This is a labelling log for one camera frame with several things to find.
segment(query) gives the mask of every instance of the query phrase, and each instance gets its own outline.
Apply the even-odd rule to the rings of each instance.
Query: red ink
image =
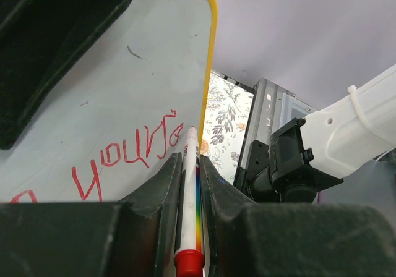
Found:
[[[93,173],[93,179],[92,179],[92,183],[91,186],[89,187],[89,189],[87,190],[86,193],[84,193],[84,191],[82,190],[82,186],[81,183],[79,181],[79,178],[77,177],[77,171],[75,169],[75,167],[72,168],[72,177],[75,183],[75,186],[77,186],[77,190],[79,191],[81,200],[85,201],[88,196],[90,195],[93,186],[97,186],[98,189],[98,197],[99,197],[99,202],[101,202],[101,187],[100,187],[100,180],[99,180],[99,175],[98,175],[98,169],[97,169],[97,164],[95,162],[95,160],[91,160],[91,169],[92,169],[92,173]]]
[[[23,191],[23,192],[17,194],[15,197],[12,198],[12,200],[10,201],[10,203],[18,203],[18,202],[19,202],[19,199],[20,199],[23,195],[25,195],[25,194],[28,194],[28,195],[29,195],[30,200],[32,201],[32,203],[37,203],[36,195],[35,195],[35,193],[34,193],[32,190],[25,190],[25,191]]]
[[[147,164],[147,162],[141,157],[140,155],[140,132],[139,129],[136,129],[136,159],[134,160],[128,160],[127,157],[127,151],[126,151],[126,140],[123,140],[123,150],[124,150],[124,161],[128,164],[132,164],[135,163],[136,161],[141,160],[142,163],[149,168],[149,164]]]
[[[171,135],[169,136],[169,145],[176,146],[176,144],[179,142],[179,134],[180,131],[183,130],[184,127],[184,123],[181,123],[180,125],[177,126],[177,128],[175,128],[175,130],[171,133]],[[172,137],[176,136],[176,142],[172,143]]]
[[[112,146],[115,146],[117,148],[117,159],[114,162],[111,162],[111,155],[110,155],[110,148]],[[118,163],[121,159],[121,150],[119,149],[119,145],[117,143],[112,143],[107,145],[106,147],[106,157],[107,157],[107,162],[105,162],[105,155],[103,154],[103,150],[100,151],[100,158],[101,158],[101,164],[106,167],[112,167],[116,163]]]
[[[162,156],[157,155],[157,158],[159,158],[160,160],[162,160],[165,156],[166,156],[166,151],[167,151],[167,142],[166,142],[166,121],[165,119],[168,117],[171,118],[175,118],[176,117],[176,110],[171,109],[171,112],[173,114],[166,114],[162,117],[162,121],[160,123],[160,125],[152,132],[151,136],[150,136],[150,140],[149,140],[149,135],[150,135],[150,129],[147,126],[144,126],[146,128],[146,158],[149,157],[150,155],[150,151],[151,151],[151,145],[153,143],[153,138],[154,138],[154,134],[156,132],[158,132],[158,130],[163,127],[163,144],[164,144],[164,153]]]

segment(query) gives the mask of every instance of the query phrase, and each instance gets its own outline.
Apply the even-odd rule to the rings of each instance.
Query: rainbow stripe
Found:
[[[196,250],[202,252],[202,214],[200,207],[200,182],[198,165],[196,165]]]

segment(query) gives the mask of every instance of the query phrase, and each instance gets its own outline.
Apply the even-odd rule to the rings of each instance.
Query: white marker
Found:
[[[205,265],[199,180],[199,146],[195,127],[187,133],[180,178],[178,223],[174,247],[177,277],[202,277]]]

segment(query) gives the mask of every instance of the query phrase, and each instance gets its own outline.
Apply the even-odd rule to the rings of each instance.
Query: red marker tip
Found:
[[[195,249],[180,251],[174,257],[176,277],[202,277],[205,266],[205,257]]]

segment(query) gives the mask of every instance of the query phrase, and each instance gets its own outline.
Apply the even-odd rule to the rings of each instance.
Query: floral pattern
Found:
[[[200,153],[233,183],[248,123],[252,94],[216,74],[210,75]]]

